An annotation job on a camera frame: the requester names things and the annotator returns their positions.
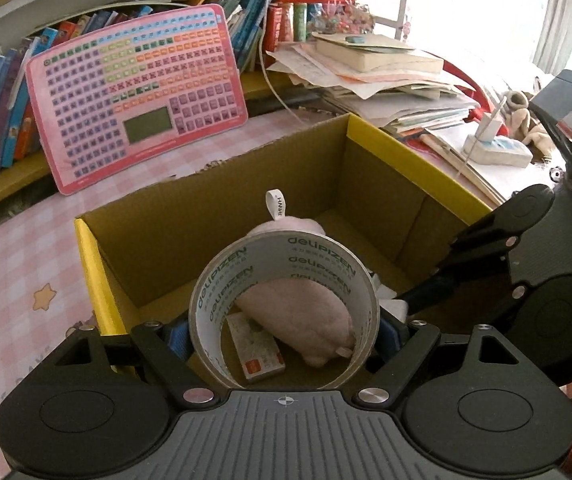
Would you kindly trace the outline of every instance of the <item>pink learning tablet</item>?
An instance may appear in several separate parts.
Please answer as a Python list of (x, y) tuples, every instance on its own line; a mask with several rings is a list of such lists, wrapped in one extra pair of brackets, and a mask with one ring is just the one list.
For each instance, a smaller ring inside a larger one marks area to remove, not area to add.
[(26, 81), (63, 194), (248, 118), (217, 5), (79, 36), (31, 59)]

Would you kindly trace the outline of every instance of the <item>stuffed animal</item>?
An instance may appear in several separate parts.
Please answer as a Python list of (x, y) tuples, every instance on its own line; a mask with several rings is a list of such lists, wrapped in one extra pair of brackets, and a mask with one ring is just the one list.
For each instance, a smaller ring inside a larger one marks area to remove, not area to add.
[[(281, 216), (248, 235), (275, 230), (324, 234), (311, 219)], [(330, 359), (349, 358), (355, 344), (351, 316), (325, 286), (305, 278), (281, 278), (252, 286), (236, 299), (237, 306), (277, 339), (299, 352), (306, 364), (322, 367)]]
[(528, 111), (528, 101), (533, 98), (533, 95), (511, 91), (508, 92), (506, 98), (508, 136), (521, 141), (525, 146), (532, 143), (541, 152), (544, 160), (550, 160), (555, 150), (555, 143), (544, 126)]

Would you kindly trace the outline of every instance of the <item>pink plush toy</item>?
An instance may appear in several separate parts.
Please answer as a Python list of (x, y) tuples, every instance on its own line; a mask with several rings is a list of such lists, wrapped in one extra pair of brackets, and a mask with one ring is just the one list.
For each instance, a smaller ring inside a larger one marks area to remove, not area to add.
[[(273, 217), (277, 219), (258, 225), (248, 235), (275, 230), (324, 234), (314, 220)], [(337, 356), (352, 355), (355, 338), (351, 316), (342, 301), (319, 283), (305, 278), (258, 283), (236, 303), (247, 316), (299, 352), (310, 366), (319, 368)]]

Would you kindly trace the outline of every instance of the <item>curtain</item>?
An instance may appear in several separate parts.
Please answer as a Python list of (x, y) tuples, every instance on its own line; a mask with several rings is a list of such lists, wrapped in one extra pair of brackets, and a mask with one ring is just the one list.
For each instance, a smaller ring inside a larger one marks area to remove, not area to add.
[(572, 0), (548, 0), (546, 16), (533, 63), (544, 72), (559, 74), (572, 53)]

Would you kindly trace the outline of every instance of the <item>pink checkered tablecloth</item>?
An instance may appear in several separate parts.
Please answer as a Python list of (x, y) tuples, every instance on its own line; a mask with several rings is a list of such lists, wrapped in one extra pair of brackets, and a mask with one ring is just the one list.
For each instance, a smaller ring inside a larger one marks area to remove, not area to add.
[[(297, 113), (305, 125), (286, 110), (253, 118), (241, 128), (144, 161), (74, 195), (52, 196), (0, 226), (0, 402), (61, 343), (71, 325), (91, 317), (73, 227), (75, 217), (327, 118)], [(0, 478), (8, 471), (0, 450)]]

